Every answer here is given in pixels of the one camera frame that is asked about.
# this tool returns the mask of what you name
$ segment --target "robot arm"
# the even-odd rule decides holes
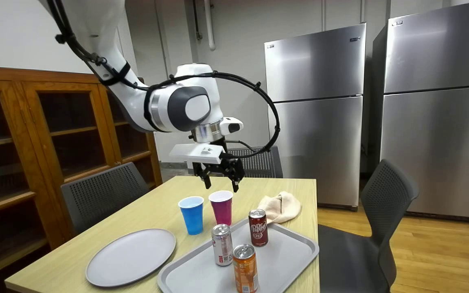
[[[238,131],[238,118],[224,117],[216,78],[234,79],[258,91],[271,105],[271,97],[240,76],[217,73],[209,65],[181,65],[175,76],[160,84],[147,86],[139,79],[118,48],[116,27],[126,0],[40,0],[56,19],[61,34],[56,37],[93,70],[118,99],[126,118],[141,131],[193,131],[194,148],[185,161],[194,162],[194,170],[209,187],[211,172],[224,172],[238,188],[243,179],[240,157],[227,153],[225,135]],[[279,133],[277,110],[273,107]]]

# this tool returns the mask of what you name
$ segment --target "beige tabletop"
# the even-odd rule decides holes
[[[190,236],[186,234],[178,200],[186,195],[203,195],[207,198],[214,190],[232,188],[230,180],[225,177],[212,177],[212,183],[211,188],[206,188],[199,177],[173,177],[38,262],[12,275],[7,278],[7,286],[17,291],[105,291],[85,279],[89,262],[100,249],[115,239],[147,227],[162,227],[173,232],[178,247],[170,262],[181,258],[194,247],[211,240],[209,231],[216,224],[216,216],[212,206],[206,201],[204,232]],[[264,195],[277,195],[281,190],[294,193],[302,201],[299,218],[284,226],[318,242],[315,179],[243,179],[234,198],[234,223],[245,219],[248,210],[258,206]],[[113,291],[159,291],[157,273],[133,284],[115,288]],[[289,291],[320,291],[318,258],[295,279]]]

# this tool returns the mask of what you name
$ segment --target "white plate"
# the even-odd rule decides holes
[[[177,247],[165,229],[142,229],[105,245],[90,262],[87,279],[97,286],[137,281],[163,265]]]

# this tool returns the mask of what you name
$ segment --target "wooden floor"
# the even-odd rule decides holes
[[[370,234],[362,210],[320,208],[318,221]],[[398,263],[393,293],[469,293],[469,223],[406,216],[391,247]]]

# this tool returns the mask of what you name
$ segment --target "refrigerator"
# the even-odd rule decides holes
[[[469,218],[469,3],[393,17],[382,153],[419,183],[411,211]]]
[[[284,177],[317,179],[318,203],[359,206],[365,32],[362,24],[264,43]]]

